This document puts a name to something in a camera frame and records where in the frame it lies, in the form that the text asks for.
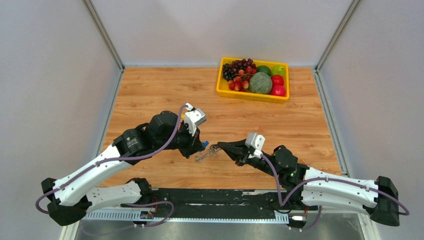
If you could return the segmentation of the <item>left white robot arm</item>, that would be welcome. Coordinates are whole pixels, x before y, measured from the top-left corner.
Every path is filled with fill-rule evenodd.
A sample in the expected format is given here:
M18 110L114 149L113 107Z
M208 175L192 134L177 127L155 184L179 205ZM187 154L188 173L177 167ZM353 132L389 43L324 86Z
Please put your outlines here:
M101 183L164 150L178 150L184 158L202 152L205 145L199 127L206 119L201 109L183 105L178 113L165 110L149 122L127 129L80 169L60 179L43 180L41 198L48 199L48 204L42 208L38 199L37 210L67 226L107 207L148 207L153 190L145 178L135 177L115 187L102 187Z

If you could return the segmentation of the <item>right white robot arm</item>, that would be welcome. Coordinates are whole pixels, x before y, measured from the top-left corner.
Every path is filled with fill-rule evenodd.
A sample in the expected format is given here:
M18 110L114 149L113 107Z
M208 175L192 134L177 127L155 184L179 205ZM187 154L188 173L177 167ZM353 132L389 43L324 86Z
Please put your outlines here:
M400 226L399 192L388 177L364 180L327 173L299 163L284 145L276 147L271 154L263 152L260 144L246 140L220 141L217 146L236 165L249 165L274 177L281 207L345 208L368 215L382 225Z

